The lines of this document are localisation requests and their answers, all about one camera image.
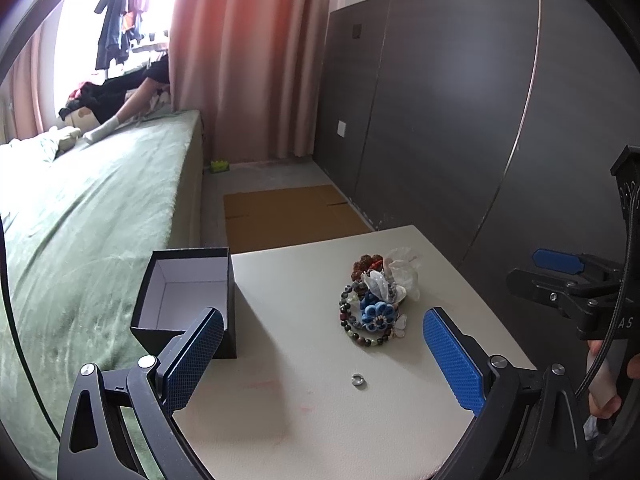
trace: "white table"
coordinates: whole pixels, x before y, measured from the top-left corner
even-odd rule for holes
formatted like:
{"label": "white table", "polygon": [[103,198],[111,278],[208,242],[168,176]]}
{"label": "white table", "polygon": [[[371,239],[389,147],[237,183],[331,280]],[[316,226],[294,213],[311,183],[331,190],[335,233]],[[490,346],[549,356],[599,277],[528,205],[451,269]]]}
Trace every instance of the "white table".
{"label": "white table", "polygon": [[[422,255],[420,300],[404,339],[362,348],[338,300],[362,254]],[[487,354],[533,368],[454,267],[412,227],[233,256],[238,359],[213,361],[175,413],[216,480],[418,480],[439,468],[471,412],[460,408],[422,338],[442,306]],[[367,381],[359,390],[351,375]]]}

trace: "pink curtain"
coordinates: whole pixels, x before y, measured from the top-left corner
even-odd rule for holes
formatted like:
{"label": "pink curtain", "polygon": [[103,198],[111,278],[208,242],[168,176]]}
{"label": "pink curtain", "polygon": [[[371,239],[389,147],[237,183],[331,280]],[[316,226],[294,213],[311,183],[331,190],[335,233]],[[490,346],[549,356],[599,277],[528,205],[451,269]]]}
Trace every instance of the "pink curtain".
{"label": "pink curtain", "polygon": [[313,150],[329,0],[177,0],[174,109],[196,108],[204,156],[251,162]]}
{"label": "pink curtain", "polygon": [[12,130],[17,139],[28,139],[43,132],[38,99],[38,59],[40,57],[40,27],[14,61],[6,78],[13,112]]}

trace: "black clothing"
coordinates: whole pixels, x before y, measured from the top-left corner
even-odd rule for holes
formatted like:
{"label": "black clothing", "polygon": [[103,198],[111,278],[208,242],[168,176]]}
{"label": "black clothing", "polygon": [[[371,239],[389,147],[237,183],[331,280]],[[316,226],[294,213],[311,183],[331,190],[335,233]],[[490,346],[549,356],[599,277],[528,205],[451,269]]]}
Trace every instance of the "black clothing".
{"label": "black clothing", "polygon": [[169,55],[152,63],[149,68],[140,68],[130,74],[107,79],[101,85],[84,83],[80,89],[80,97],[69,100],[58,114],[64,121],[71,112],[86,106],[94,113],[98,122],[103,124],[120,110],[127,91],[138,88],[147,77],[169,84]]}
{"label": "black clothing", "polygon": [[169,55],[165,54],[158,61],[151,64],[143,74],[144,78],[153,79],[163,85],[169,84]]}

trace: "metal ring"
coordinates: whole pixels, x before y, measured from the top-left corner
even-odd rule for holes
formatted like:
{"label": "metal ring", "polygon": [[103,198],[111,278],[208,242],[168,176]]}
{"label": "metal ring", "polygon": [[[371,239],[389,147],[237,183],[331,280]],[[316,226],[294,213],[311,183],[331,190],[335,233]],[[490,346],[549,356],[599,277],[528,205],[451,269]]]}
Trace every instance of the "metal ring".
{"label": "metal ring", "polygon": [[364,384],[364,377],[360,374],[353,374],[351,376],[351,384],[353,384],[353,386],[362,386]]}

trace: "hanging clothes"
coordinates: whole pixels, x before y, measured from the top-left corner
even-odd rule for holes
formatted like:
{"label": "hanging clothes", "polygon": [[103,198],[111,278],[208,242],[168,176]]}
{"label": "hanging clothes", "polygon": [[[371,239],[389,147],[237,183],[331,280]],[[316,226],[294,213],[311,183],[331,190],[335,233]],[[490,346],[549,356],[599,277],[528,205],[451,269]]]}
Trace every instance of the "hanging clothes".
{"label": "hanging clothes", "polygon": [[127,0],[127,13],[122,20],[123,32],[129,31],[130,38],[140,41],[142,39],[142,35],[140,34],[142,13],[148,10],[149,0]]}
{"label": "hanging clothes", "polygon": [[112,59],[116,64],[129,59],[129,38],[122,33],[122,17],[127,12],[128,0],[100,0],[94,12],[101,14],[105,7],[104,23],[98,40],[96,70],[107,70]]}
{"label": "hanging clothes", "polygon": [[107,12],[98,40],[96,70],[108,69],[112,59],[116,64],[129,59],[131,41],[142,39],[140,23],[142,13],[148,11],[149,0],[100,0],[94,12],[101,14],[105,8]]}

